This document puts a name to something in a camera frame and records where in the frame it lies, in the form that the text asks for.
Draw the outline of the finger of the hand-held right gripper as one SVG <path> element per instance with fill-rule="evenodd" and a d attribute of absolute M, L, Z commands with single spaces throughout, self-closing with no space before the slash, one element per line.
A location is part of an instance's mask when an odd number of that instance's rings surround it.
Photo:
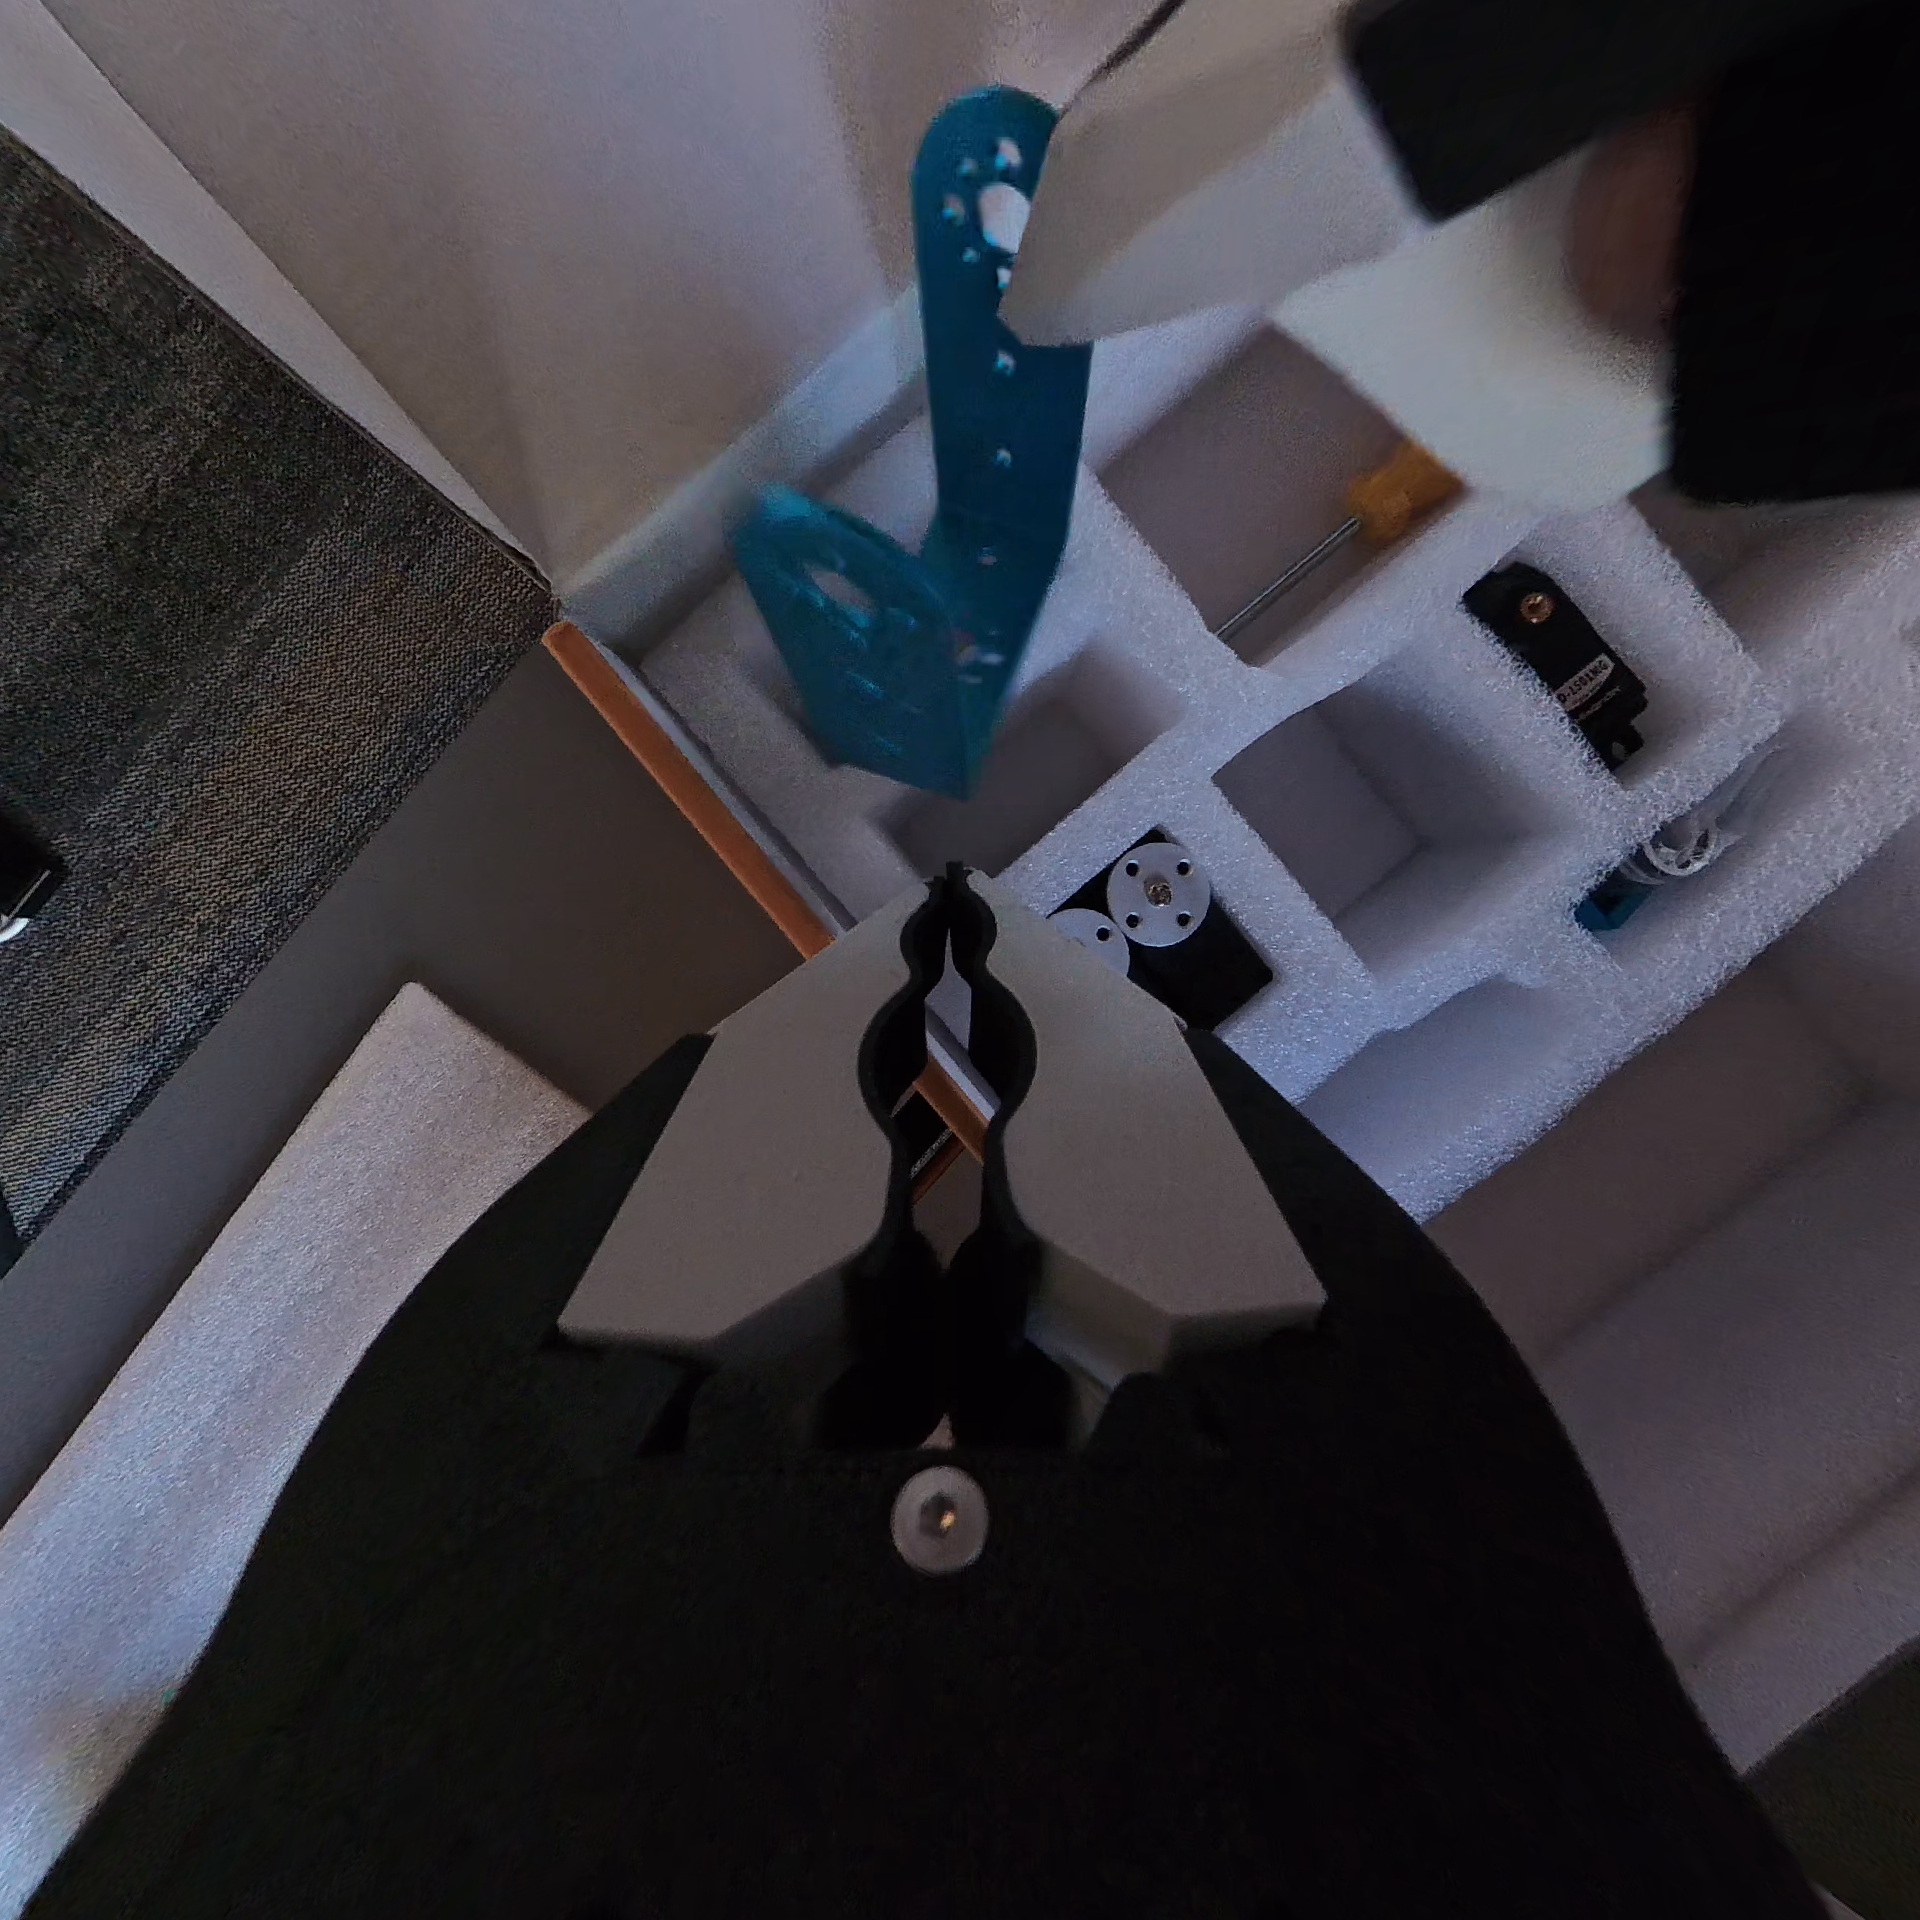
<path fill-rule="evenodd" d="M 1000 300 L 1023 343 L 1274 306 L 1429 229 L 1346 3 L 1169 3 L 1063 109 Z"/>

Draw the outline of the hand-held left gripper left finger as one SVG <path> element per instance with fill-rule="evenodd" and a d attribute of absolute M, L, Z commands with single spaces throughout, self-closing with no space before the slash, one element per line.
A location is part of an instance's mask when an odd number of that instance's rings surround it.
<path fill-rule="evenodd" d="M 569 1340 L 680 1369 L 649 1449 L 734 1414 L 823 1449 L 920 1446 L 949 1420 L 951 1289 L 900 1123 L 949 923 L 946 883 L 911 883 L 691 1046 L 560 1309 Z"/>

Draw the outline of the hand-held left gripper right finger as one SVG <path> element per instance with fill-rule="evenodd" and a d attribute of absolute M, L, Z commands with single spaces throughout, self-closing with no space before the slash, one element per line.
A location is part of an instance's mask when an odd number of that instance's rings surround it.
<path fill-rule="evenodd" d="M 1183 1020 L 994 877 L 949 869 L 946 914 L 994 1091 L 954 1440 L 1060 1449 L 1083 1389 L 1311 1329 L 1326 1286 Z"/>

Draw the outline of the blue metal bracket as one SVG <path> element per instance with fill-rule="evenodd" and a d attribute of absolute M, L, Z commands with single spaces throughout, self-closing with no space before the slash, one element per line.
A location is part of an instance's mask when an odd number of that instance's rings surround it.
<path fill-rule="evenodd" d="M 1091 349 L 1000 320 L 1017 240 L 986 197 L 1031 200 L 1057 109 L 1011 86 L 951 100 L 909 174 L 934 517 L 917 551 L 791 489 L 754 497 L 734 566 L 814 749 L 966 800 L 1069 546 Z"/>

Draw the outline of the white foam insert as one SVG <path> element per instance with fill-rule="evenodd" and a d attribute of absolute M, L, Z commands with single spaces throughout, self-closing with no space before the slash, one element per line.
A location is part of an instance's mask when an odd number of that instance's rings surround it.
<path fill-rule="evenodd" d="M 971 803 L 831 771 L 746 589 L 640 677 L 843 917 L 1054 909 L 1151 829 L 1274 971 L 1226 1040 L 1543 1371 L 1706 1720 L 1760 1763 L 1917 1640 L 1917 503 L 1466 497 L 1223 643 L 1397 431 L 1249 320 L 1111 349 Z M 1646 683 L 1611 771 L 1460 603 L 1554 577 Z M 1749 754 L 1726 860 L 1571 906 Z"/>

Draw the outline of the white foam sheet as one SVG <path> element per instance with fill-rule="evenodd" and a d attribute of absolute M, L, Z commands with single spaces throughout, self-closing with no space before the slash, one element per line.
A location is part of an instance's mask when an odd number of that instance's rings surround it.
<path fill-rule="evenodd" d="M 3 1523 L 6 1917 L 180 1691 L 377 1331 L 586 1117 L 403 986 Z"/>

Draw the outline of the white and orange cardboard box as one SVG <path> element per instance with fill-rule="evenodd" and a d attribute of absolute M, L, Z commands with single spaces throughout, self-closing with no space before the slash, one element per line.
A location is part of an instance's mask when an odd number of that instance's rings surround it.
<path fill-rule="evenodd" d="M 146 237 L 180 214 L 214 246 L 217 297 L 289 286 L 411 426 L 426 471 L 594 634 L 589 663 L 614 646 L 643 660 L 737 583 L 720 577 L 726 523 L 760 483 L 811 483 L 874 443 L 834 497 L 900 540 L 923 531 L 911 151 L 977 83 L 1069 100 L 1146 11 L 6 3 L 3 117 Z M 1349 486 L 1406 437 L 1466 480 L 1446 509 L 1563 517 L 1646 486 L 1683 503 L 1663 363 L 1586 320 L 1563 280 L 1580 169 L 1329 294 L 1097 349 L 1091 400 L 1106 351 L 1249 320 L 1397 431 L 1214 629 L 1340 526 Z M 1429 517 L 1343 549 L 1263 617 Z"/>

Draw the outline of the person's right hand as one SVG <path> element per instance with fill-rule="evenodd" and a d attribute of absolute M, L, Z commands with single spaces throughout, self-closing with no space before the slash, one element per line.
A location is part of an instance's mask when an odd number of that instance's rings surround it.
<path fill-rule="evenodd" d="M 1597 323 L 1640 340 L 1669 329 L 1691 174 L 1691 109 L 1649 114 L 1597 143 L 1566 217 L 1569 277 Z"/>

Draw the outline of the small black servo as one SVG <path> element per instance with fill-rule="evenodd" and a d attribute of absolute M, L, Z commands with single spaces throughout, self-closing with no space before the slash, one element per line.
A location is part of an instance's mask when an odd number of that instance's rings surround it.
<path fill-rule="evenodd" d="M 1640 754 L 1646 683 L 1549 571 L 1506 563 L 1474 580 L 1460 603 L 1540 680 L 1609 771 Z"/>

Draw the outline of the yellow handled screwdriver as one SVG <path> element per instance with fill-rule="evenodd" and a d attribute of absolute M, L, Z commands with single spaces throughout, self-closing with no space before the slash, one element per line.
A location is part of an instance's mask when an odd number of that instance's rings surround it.
<path fill-rule="evenodd" d="M 1317 540 L 1306 554 L 1294 557 L 1266 589 L 1240 606 L 1214 637 L 1231 643 L 1254 626 L 1271 603 L 1294 591 L 1323 563 L 1343 549 L 1360 543 L 1391 546 L 1403 540 L 1423 517 L 1446 509 L 1466 480 L 1451 471 L 1434 451 L 1411 437 L 1400 440 L 1380 460 L 1380 466 L 1357 474 L 1346 491 L 1346 520 Z"/>

